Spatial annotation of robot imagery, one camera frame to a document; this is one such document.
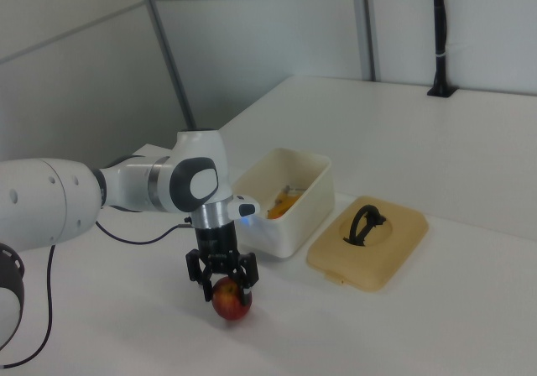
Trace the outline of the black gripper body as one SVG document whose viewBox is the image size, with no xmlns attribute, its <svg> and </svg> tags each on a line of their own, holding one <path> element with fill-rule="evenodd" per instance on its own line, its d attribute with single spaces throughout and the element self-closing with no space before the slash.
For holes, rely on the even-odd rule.
<svg viewBox="0 0 537 376">
<path fill-rule="evenodd" d="M 233 222 L 211 229 L 196 229 L 201 262 L 213 273 L 232 273 L 238 266 L 237 234 Z"/>
</svg>

